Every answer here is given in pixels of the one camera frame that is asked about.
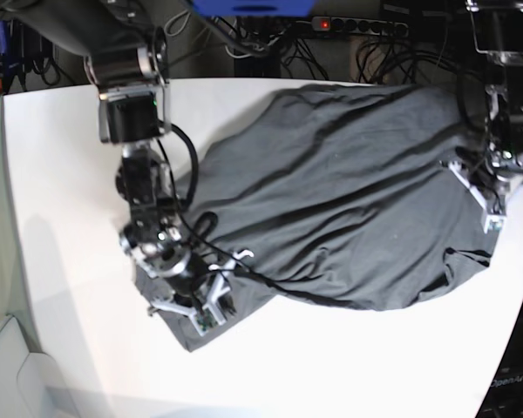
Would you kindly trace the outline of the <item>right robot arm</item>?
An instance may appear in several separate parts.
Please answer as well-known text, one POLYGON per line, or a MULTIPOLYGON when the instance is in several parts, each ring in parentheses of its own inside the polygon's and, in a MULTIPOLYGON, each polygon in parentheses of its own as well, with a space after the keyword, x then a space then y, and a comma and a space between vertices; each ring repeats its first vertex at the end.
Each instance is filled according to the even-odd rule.
POLYGON ((121 149, 115 184, 130 219, 119 243, 136 266, 169 287, 153 309, 218 320, 231 314, 232 266, 210 266, 197 251, 200 235, 180 230, 199 176, 192 174, 180 198, 166 155, 153 149, 174 130, 168 117, 166 33, 153 24, 125 23, 99 1, 8 1, 4 6, 84 59, 86 76, 99 94, 100 140, 121 149))

